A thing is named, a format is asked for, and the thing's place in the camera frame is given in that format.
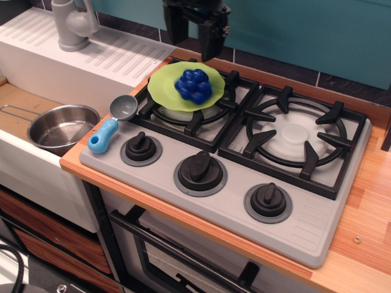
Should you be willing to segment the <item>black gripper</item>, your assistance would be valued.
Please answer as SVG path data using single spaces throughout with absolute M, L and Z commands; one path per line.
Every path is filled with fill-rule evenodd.
M 219 56 L 230 33 L 230 7 L 223 1 L 163 1 L 169 40 L 177 45 L 189 37 L 189 24 L 198 26 L 201 59 Z

